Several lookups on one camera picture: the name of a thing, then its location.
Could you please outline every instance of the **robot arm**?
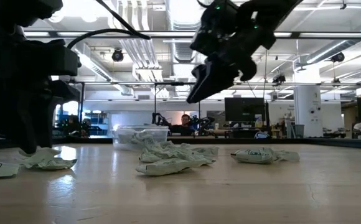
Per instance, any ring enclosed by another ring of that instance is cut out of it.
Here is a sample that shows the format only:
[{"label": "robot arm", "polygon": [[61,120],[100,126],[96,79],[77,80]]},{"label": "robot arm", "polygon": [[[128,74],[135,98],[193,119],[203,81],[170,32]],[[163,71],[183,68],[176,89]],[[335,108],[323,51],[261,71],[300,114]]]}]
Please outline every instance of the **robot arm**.
[{"label": "robot arm", "polygon": [[207,59],[192,70],[197,81],[187,102],[197,103],[233,86],[240,72],[241,81],[252,79],[256,73],[252,54],[261,45],[272,47],[274,30],[301,1],[251,0],[238,7],[231,0],[214,0],[207,6],[190,45]]},{"label": "robot arm", "polygon": [[27,40],[22,27],[52,16],[61,0],[0,0],[0,133],[32,154],[52,147],[56,105],[80,99],[78,90],[51,75],[77,75],[78,56],[64,40]]}]

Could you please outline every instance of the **plastic container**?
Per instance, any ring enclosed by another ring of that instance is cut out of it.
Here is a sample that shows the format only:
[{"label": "plastic container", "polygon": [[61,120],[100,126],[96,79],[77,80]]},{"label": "plastic container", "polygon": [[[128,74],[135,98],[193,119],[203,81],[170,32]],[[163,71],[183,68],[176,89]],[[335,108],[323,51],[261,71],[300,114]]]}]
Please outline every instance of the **plastic container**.
[{"label": "plastic container", "polygon": [[151,135],[156,142],[165,142],[169,129],[167,126],[119,126],[111,131],[114,149],[141,151],[143,146],[132,141],[135,135]]}]

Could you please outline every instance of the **white pillar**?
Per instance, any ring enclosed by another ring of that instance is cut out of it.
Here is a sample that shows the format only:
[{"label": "white pillar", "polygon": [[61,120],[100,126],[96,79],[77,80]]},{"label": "white pillar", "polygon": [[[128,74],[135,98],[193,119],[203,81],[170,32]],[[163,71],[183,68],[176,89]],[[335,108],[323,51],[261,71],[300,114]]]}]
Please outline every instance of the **white pillar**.
[{"label": "white pillar", "polygon": [[[296,71],[294,81],[320,83],[319,67]],[[304,137],[323,137],[320,86],[296,86],[294,89],[296,124],[303,124]]]}]

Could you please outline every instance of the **cable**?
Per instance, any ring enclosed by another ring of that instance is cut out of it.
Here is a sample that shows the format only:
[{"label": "cable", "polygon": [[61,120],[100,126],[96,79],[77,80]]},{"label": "cable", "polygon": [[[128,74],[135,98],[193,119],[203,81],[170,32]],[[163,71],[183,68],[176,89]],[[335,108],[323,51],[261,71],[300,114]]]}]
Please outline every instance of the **cable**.
[{"label": "cable", "polygon": [[75,46],[75,44],[77,44],[79,41],[84,40],[86,38],[89,38],[91,36],[94,35],[98,35],[98,34],[105,34],[108,32],[117,32],[117,33],[122,33],[122,34],[128,34],[130,36],[133,36],[134,34],[131,31],[128,30],[123,30],[123,29],[101,29],[101,30],[95,30],[95,31],[91,31],[91,32],[87,32],[86,34],[83,34],[79,37],[77,37],[76,39],[73,39],[68,45],[67,48],[71,49]]},{"label": "cable", "polygon": [[96,0],[100,5],[102,5],[107,11],[110,12],[111,15],[114,16],[125,28],[127,28],[133,35],[138,36],[145,40],[150,40],[151,38],[148,35],[141,34],[140,32],[136,31],[131,25],[129,25],[117,12],[110,9],[110,7],[103,2],[103,0]]},{"label": "cable", "polygon": [[256,98],[255,93],[254,93],[254,90],[252,89],[252,87],[251,87],[251,85],[250,85],[250,83],[249,83],[248,81],[247,81],[247,84],[248,84],[248,86],[250,87],[251,92],[253,92],[254,97]]},{"label": "cable", "polygon": [[209,7],[209,5],[206,5],[206,4],[202,3],[202,2],[200,2],[199,0],[196,0],[196,1],[203,8],[208,8]]}]

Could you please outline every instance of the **table surface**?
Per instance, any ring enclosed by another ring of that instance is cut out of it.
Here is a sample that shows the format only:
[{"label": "table surface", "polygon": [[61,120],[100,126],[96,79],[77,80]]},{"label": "table surface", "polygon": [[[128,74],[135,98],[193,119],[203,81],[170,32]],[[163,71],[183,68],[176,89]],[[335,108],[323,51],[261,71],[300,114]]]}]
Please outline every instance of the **table surface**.
[{"label": "table surface", "polygon": [[[0,223],[361,223],[361,149],[271,145],[300,162],[237,163],[219,146],[217,162],[176,175],[135,171],[138,152],[109,144],[62,146],[70,170],[21,169],[0,179]],[[20,158],[0,150],[0,161]]]}]

